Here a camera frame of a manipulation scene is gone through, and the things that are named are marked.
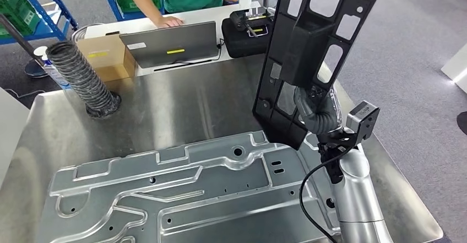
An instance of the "gray carpet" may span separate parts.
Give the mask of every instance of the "gray carpet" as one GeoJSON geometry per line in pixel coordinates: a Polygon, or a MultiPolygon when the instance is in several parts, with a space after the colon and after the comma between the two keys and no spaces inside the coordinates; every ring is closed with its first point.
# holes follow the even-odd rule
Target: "gray carpet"
{"type": "MultiPolygon", "coordinates": [[[[106,0],[64,1],[80,25],[115,21],[106,0]]],[[[339,77],[354,101],[381,107],[377,136],[454,243],[467,238],[467,136],[455,122],[467,94],[440,69],[467,42],[466,22],[467,0],[378,0],[339,77]]],[[[58,89],[23,74],[18,45],[1,48],[0,87],[58,89]]]]}

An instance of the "yellow tape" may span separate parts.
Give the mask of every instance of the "yellow tape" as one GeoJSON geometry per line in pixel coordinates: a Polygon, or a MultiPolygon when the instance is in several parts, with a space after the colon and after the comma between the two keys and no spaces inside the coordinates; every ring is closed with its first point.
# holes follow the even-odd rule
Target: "yellow tape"
{"type": "Polygon", "coordinates": [[[170,51],[167,51],[167,54],[175,54],[175,53],[181,53],[181,52],[185,52],[185,49],[170,50],[170,51]]]}
{"type": "Polygon", "coordinates": [[[263,19],[263,18],[266,18],[266,15],[260,15],[260,16],[256,16],[256,17],[251,17],[251,18],[248,18],[248,20],[258,20],[258,19],[263,19]]]}
{"type": "Polygon", "coordinates": [[[97,52],[97,53],[88,54],[89,58],[103,57],[103,56],[107,56],[107,52],[97,52]]]}

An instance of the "laptop lid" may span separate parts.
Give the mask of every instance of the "laptop lid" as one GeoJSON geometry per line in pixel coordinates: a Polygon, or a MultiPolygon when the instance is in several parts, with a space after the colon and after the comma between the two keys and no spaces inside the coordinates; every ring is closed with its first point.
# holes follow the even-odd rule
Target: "laptop lid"
{"type": "Polygon", "coordinates": [[[199,60],[219,53],[215,21],[122,34],[120,39],[142,68],[199,60]]]}

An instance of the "round hole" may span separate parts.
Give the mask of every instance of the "round hole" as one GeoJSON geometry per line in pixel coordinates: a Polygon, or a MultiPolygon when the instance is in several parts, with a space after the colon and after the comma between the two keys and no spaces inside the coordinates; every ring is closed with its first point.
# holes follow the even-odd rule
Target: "round hole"
{"type": "Polygon", "coordinates": [[[236,149],[233,150],[233,153],[236,156],[241,156],[243,154],[243,151],[240,148],[236,148],[236,149]]]}
{"type": "Polygon", "coordinates": [[[329,208],[335,208],[334,200],[332,200],[331,198],[328,198],[328,199],[326,200],[326,205],[327,205],[329,208]]]}

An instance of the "black cable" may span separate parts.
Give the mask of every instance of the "black cable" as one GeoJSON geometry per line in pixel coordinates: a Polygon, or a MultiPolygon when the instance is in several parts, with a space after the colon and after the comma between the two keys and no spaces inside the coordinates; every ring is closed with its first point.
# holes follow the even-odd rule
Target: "black cable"
{"type": "Polygon", "coordinates": [[[302,181],[302,184],[300,185],[300,190],[298,191],[298,200],[300,201],[300,207],[302,208],[302,211],[303,213],[305,214],[306,218],[319,230],[321,231],[321,233],[323,233],[332,243],[337,243],[337,241],[335,241],[335,239],[326,231],[324,230],[324,228],[322,228],[318,223],[316,223],[316,221],[310,216],[310,214],[308,214],[308,212],[306,211],[305,209],[305,205],[303,204],[303,188],[305,187],[305,184],[307,182],[307,180],[311,177],[311,175],[313,173],[315,173],[317,170],[319,170],[320,168],[328,165],[329,163],[333,162],[333,161],[336,161],[340,158],[342,158],[345,154],[347,154],[350,150],[352,150],[353,147],[351,148],[347,148],[342,154],[332,158],[332,159],[329,159],[321,164],[319,164],[318,166],[314,167],[314,169],[312,169],[311,171],[308,172],[308,174],[305,176],[305,178],[303,179],[302,181]]]}
{"type": "Polygon", "coordinates": [[[201,63],[207,63],[207,62],[211,62],[211,61],[217,61],[220,59],[220,56],[222,55],[222,46],[225,44],[225,40],[220,38],[219,39],[219,42],[220,44],[218,44],[218,49],[219,49],[219,56],[215,59],[215,60],[204,60],[204,61],[199,61],[199,62],[184,62],[184,61],[174,61],[172,62],[172,64],[183,64],[183,65],[178,65],[178,66],[174,66],[174,67],[169,67],[169,68],[178,68],[178,67],[186,67],[186,66],[190,66],[190,65],[194,65],[194,64],[201,64],[201,63]]]}

